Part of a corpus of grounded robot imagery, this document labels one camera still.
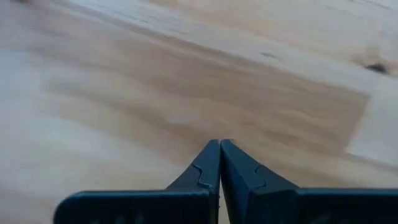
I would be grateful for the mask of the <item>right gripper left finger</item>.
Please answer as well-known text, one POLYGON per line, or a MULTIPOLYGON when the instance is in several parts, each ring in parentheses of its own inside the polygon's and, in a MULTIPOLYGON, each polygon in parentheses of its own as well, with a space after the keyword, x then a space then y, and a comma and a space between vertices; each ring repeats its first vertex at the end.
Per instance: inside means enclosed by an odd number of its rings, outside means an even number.
POLYGON ((217 224, 220 169, 212 139, 165 189, 78 192, 59 203, 53 224, 217 224))

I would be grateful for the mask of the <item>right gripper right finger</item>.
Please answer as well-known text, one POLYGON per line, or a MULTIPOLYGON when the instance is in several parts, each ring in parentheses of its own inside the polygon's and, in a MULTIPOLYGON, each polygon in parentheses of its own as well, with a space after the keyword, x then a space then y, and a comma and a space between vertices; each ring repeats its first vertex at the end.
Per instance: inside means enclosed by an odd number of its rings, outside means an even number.
POLYGON ((398 224, 398 189, 302 188, 229 139, 221 150, 230 224, 398 224))

